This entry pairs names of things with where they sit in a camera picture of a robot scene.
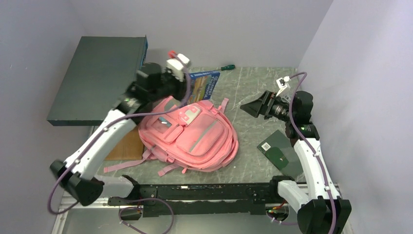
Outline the pink student backpack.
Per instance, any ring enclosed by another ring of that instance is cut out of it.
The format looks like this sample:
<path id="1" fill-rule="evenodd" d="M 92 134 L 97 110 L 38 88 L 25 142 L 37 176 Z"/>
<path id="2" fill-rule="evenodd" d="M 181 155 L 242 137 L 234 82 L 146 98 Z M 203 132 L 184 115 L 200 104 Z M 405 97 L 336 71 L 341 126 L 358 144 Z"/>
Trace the pink student backpack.
<path id="1" fill-rule="evenodd" d="M 105 167 L 105 173 L 137 166 L 147 160 L 159 160 L 168 166 L 158 172 L 164 176 L 181 167 L 188 170 L 213 172 L 227 166 L 236 156 L 239 142 L 237 133 L 224 114 L 228 99 L 219 107 L 209 100 L 201 100 L 180 109 L 179 101 L 168 97 L 154 112 L 163 115 L 146 116 L 138 126 L 141 141 L 146 147 L 141 160 Z"/>

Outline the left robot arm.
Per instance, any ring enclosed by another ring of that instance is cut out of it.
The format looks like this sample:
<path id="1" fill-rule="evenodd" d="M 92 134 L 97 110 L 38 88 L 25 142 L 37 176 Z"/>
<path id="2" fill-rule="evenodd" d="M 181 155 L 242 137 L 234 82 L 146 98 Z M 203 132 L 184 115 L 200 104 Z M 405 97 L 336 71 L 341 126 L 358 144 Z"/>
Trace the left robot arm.
<path id="1" fill-rule="evenodd" d="M 120 177 L 97 176 L 98 168 L 118 144 L 132 131 L 144 116 L 153 116 L 152 105 L 164 98 L 188 101 L 191 84 L 190 62 L 169 59 L 165 70 L 160 65 L 148 65 L 157 72 L 136 72 L 135 80 L 120 96 L 98 129 L 66 160 L 55 160 L 50 170 L 56 178 L 54 188 L 60 186 L 76 203 L 88 206 L 101 197 L 119 197 L 125 203 L 135 204 L 140 198 L 140 185 L 128 175 Z"/>

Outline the dark green book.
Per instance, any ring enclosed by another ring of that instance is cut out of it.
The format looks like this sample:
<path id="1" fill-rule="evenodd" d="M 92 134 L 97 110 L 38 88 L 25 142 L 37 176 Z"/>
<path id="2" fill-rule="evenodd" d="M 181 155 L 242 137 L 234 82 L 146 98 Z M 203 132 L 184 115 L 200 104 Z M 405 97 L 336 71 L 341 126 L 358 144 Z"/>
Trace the dark green book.
<path id="1" fill-rule="evenodd" d="M 299 157 L 291 146 L 290 140 L 280 130 L 276 130 L 257 149 L 285 176 L 294 180 L 304 179 Z"/>

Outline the blue cover book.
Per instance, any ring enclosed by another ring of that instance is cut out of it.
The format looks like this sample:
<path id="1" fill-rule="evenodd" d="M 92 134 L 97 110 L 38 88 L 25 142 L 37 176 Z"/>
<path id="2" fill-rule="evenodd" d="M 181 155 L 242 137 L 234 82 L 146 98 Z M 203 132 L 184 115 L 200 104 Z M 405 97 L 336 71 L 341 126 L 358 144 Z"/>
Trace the blue cover book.
<path id="1" fill-rule="evenodd" d="M 210 99 L 220 74 L 216 70 L 190 73 L 191 95 L 188 104 Z"/>

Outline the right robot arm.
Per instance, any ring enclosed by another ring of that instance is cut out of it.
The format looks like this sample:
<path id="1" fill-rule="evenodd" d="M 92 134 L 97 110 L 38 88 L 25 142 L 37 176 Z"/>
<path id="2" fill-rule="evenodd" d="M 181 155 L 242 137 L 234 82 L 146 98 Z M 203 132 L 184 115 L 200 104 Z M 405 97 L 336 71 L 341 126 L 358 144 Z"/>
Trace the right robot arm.
<path id="1" fill-rule="evenodd" d="M 253 117 L 275 117 L 285 122 L 285 133 L 296 152 L 306 179 L 304 192 L 290 176 L 274 176 L 268 189 L 274 202 L 285 200 L 297 213 L 297 223 L 303 234 L 340 234 L 352 211 L 349 200 L 335 188 L 323 161 L 318 131 L 311 122 L 313 96 L 297 91 L 288 102 L 265 91 L 257 100 L 240 109 Z"/>

